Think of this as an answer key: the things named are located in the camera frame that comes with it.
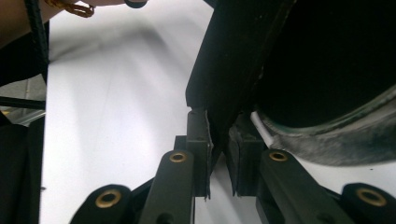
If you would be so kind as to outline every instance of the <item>white surface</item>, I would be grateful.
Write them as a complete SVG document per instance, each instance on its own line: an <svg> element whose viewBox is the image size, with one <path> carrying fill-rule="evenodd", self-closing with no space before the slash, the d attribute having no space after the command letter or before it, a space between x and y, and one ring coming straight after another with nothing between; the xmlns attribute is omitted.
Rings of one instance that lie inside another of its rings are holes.
<svg viewBox="0 0 396 224"><path fill-rule="evenodd" d="M41 223L68 223L95 189L134 189L155 175L186 133L184 92L211 13L200 0L151 0L51 21ZM365 182L396 195L393 164L303 165L337 192ZM212 200L196 201L195 223L260 223L253 198L232 197L224 160L211 190Z"/></svg>

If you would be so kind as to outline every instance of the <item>hand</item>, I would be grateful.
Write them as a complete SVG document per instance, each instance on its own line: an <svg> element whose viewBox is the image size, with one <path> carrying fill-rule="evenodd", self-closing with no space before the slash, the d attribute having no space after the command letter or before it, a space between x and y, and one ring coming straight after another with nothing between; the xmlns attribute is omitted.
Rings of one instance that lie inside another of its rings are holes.
<svg viewBox="0 0 396 224"><path fill-rule="evenodd" d="M147 2L147 0L129 0L129 1L136 3ZM81 2L94 7L114 6L125 3L124 0L82 0Z"/></svg>

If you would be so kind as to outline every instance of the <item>gold ring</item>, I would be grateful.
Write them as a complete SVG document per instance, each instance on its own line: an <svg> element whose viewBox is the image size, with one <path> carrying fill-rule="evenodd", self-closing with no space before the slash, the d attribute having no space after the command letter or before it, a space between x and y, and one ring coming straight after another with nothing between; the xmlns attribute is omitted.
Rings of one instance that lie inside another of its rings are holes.
<svg viewBox="0 0 396 224"><path fill-rule="evenodd" d="M273 161L286 161L288 159L288 157L282 152L271 152L270 158Z"/></svg>
<svg viewBox="0 0 396 224"><path fill-rule="evenodd" d="M186 159L187 155L184 152L176 152L169 157L169 160L171 160L172 162L183 162Z"/></svg>
<svg viewBox="0 0 396 224"><path fill-rule="evenodd" d="M105 201L104 198L107 195L113 195L114 198L110 201ZM100 207L100 208L108 208L113 206L114 204L118 203L121 199L121 193L119 190L117 189L108 189L105 192L103 192L101 195L99 195L99 197L97 197L95 203L96 206Z"/></svg>
<svg viewBox="0 0 396 224"><path fill-rule="evenodd" d="M362 201L364 201L370 205L382 207L382 206L385 206L385 204L387 204L387 200L384 198L384 196L382 196L375 190L357 189L356 193L358 194L359 198Z"/></svg>

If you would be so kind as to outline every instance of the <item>black metal bracket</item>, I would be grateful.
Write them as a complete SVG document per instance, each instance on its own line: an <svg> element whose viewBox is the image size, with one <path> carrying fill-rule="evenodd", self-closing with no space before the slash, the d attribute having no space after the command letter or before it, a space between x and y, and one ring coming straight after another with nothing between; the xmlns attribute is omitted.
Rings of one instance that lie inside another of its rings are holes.
<svg viewBox="0 0 396 224"><path fill-rule="evenodd" d="M193 223L193 165L189 151L169 151L153 179L133 191L120 185L97 189L71 223Z"/></svg>

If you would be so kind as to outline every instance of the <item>black cable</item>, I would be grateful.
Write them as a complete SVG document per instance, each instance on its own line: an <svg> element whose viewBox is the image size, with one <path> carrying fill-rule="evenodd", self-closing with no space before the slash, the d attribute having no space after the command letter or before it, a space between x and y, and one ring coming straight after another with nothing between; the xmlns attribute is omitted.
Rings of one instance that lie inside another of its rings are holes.
<svg viewBox="0 0 396 224"><path fill-rule="evenodd" d="M32 38L36 54L36 62L43 74L47 74L49 60L48 39L41 20L38 0L24 0L27 15L32 29Z"/></svg>

